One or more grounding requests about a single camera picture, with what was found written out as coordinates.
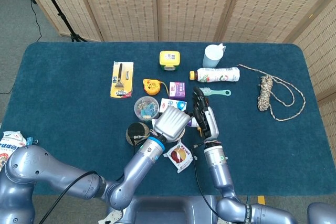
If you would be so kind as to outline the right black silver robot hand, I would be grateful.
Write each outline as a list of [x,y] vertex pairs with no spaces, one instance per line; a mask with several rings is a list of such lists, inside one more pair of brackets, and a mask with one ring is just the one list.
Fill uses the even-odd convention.
[[199,87],[193,88],[193,116],[201,129],[204,141],[216,141],[219,136],[219,129],[215,115]]

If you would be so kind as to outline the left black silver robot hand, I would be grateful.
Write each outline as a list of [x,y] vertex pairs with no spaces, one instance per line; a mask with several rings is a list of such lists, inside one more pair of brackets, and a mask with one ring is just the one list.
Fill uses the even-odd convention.
[[173,106],[168,106],[164,113],[156,121],[153,131],[162,135],[166,142],[175,142],[185,129],[191,117]]

